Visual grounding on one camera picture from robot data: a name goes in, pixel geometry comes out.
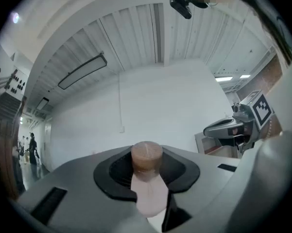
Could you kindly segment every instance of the ceiling light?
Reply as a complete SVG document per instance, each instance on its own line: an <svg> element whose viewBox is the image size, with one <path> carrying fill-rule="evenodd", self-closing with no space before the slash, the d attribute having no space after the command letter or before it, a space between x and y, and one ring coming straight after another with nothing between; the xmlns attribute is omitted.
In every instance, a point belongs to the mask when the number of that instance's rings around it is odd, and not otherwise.
<svg viewBox="0 0 292 233"><path fill-rule="evenodd" d="M37 110L42 110L42 108L49 102L47 98L43 98L37 106Z"/></svg>
<svg viewBox="0 0 292 233"><path fill-rule="evenodd" d="M77 67L74 71L69 73L64 77L59 83L58 86L63 90L67 89L69 86L82 79L88 74L95 72L107 65L107 61L102 54L97 55L93 59L85 62L84 64Z"/></svg>
<svg viewBox="0 0 292 233"><path fill-rule="evenodd" d="M240 79L247 79L249 77L250 77L250 75L242 75L242 76L240 76Z"/></svg>
<svg viewBox="0 0 292 233"><path fill-rule="evenodd" d="M19 14L18 13L13 13L13 22L17 23L19 20Z"/></svg>
<svg viewBox="0 0 292 233"><path fill-rule="evenodd" d="M221 82L221 81L229 81L229 80L232 80L232 76L230 76L230 77L218 77L218 78L216 78L216 81L217 82Z"/></svg>

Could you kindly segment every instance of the white panel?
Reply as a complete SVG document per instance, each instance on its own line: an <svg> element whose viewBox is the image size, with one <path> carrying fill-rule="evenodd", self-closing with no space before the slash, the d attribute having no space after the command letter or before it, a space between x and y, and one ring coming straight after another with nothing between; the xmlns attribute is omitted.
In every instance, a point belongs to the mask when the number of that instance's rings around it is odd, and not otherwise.
<svg viewBox="0 0 292 233"><path fill-rule="evenodd" d="M227 25L223 32L220 43L218 44L218 48L216 54L213 56L212 60L208 63L208 66L213 74L217 73L217 70L225 61L229 51L237 39L238 33L241 30L242 25L233 19L232 17L228 17Z"/></svg>
<svg viewBox="0 0 292 233"><path fill-rule="evenodd" d="M201 13L201 17L199 17L199 20L201 21L201 25L192 25L192 28L199 29L199 32L196 35L193 35L192 37L197 37L196 39L196 45L192 45L193 47L193 58L201 58L202 52L205 49L205 44L207 43L209 39L209 30L210 30L210 23L213 21L214 13L210 8L204 9Z"/></svg>
<svg viewBox="0 0 292 233"><path fill-rule="evenodd" d="M222 25L223 20L223 13L219 12L218 10L214 10L209 8L211 11L211 19L208 21L205 21L204 24L207 28L207 31L205 32L205 38L204 41L201 42L201 55L200 58L206 62L207 54L210 52L212 45L214 44L214 40L216 38L216 35L219 31L220 26Z"/></svg>
<svg viewBox="0 0 292 233"><path fill-rule="evenodd" d="M103 29L106 31L110 42L117 53L117 56L124 68L124 70L128 70L132 68L131 61L126 52L126 48L121 39L119 30L117 28L116 22L112 14L106 15L100 19Z"/></svg>
<svg viewBox="0 0 292 233"><path fill-rule="evenodd" d="M142 63L142 65L145 65L147 63L145 45L143 43L141 27L140 27L140 22L139 22L136 7L129 8L129 13L130 13L129 16L126 13L123 13L123 18L129 17L129 19L132 20L133 30L134 30L134 33L136 36L136 41L137 41L137 45L138 45L139 56L141 58L141 63Z"/></svg>
<svg viewBox="0 0 292 233"><path fill-rule="evenodd" d="M162 6L163 9L163 27L161 29L161 34L164 37L164 66L168 66L170 64L171 59L171 15L174 12L174 10L171 8L170 4L168 2L163 3Z"/></svg>
<svg viewBox="0 0 292 233"><path fill-rule="evenodd" d="M191 28L191 36L188 45L186 58L193 58L195 50L197 48L198 39L200 36L203 14L206 10L195 8L194 14L192 17L192 28Z"/></svg>
<svg viewBox="0 0 292 233"><path fill-rule="evenodd" d="M116 26L119 30L120 37L126 49L126 53L131 62L132 67L141 65L138 45L134 39L133 25L129 16L128 9L112 13Z"/></svg>
<svg viewBox="0 0 292 233"><path fill-rule="evenodd" d="M137 6L139 23L141 26L142 40L145 47L147 64L155 63L155 17L151 16L150 5Z"/></svg>
<svg viewBox="0 0 292 233"><path fill-rule="evenodd" d="M153 4L149 5L149 9L150 9L150 19L151 19L151 24L152 24L152 30L153 30L153 44L154 44L154 48L151 51L152 57L154 56L154 60L156 63L159 62L159 56L158 56L158 42L161 42L158 39L158 35L160 35L160 31L156 31L157 28L157 24L159 24L159 22L156 21L155 18L155 6Z"/></svg>
<svg viewBox="0 0 292 233"><path fill-rule="evenodd" d="M190 6L194 17L194 6ZM186 56L193 18L185 19L177 11L171 13L171 59L184 59Z"/></svg>
<svg viewBox="0 0 292 233"><path fill-rule="evenodd" d="M212 43L212 47L209 51L209 53L206 55L206 65L209 65L213 59L217 59L217 55L219 53L218 47L220 46L220 43L222 42L223 37L225 37L225 31L227 28L227 23L229 21L229 16L222 14L222 20L221 24L218 28L217 35L214 38L214 41Z"/></svg>
<svg viewBox="0 0 292 233"><path fill-rule="evenodd" d="M236 41L220 73L249 73L262 59L265 46L245 29Z"/></svg>
<svg viewBox="0 0 292 233"><path fill-rule="evenodd" d="M115 53L113 46L110 43L100 21L94 21L84 28L84 31L89 38L91 44L95 48L95 52L103 51L103 55L107 60L107 66L113 72L118 73L122 70L121 63Z"/></svg>
<svg viewBox="0 0 292 233"><path fill-rule="evenodd" d="M44 67L43 72L47 72L52 76L55 76L56 78L58 78L59 80L61 80L63 77L65 77L68 72L65 72L64 70L62 70L61 68L59 68L57 66L57 64L50 60L47 65Z"/></svg>

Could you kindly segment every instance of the white ceiling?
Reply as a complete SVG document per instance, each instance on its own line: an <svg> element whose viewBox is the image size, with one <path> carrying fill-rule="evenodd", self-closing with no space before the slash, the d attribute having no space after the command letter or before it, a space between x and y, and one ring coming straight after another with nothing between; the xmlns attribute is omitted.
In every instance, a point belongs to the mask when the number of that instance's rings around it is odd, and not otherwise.
<svg viewBox="0 0 292 233"><path fill-rule="evenodd" d="M89 6L84 9L87 13L80 9L50 37L29 77L26 95L30 106L37 106L42 97L55 106L118 72L156 63L168 66L175 59L185 58L202 59L216 77L233 76L220 84L225 92L231 92L248 81L239 79L242 74L253 77L275 55L258 18L239 0L204 10L190 6L191 20L182 18L168 0L112 1L94 2L91 10ZM102 6L104 2L110 4L108 8ZM107 67L66 90L57 86L69 72L101 51Z"/></svg>

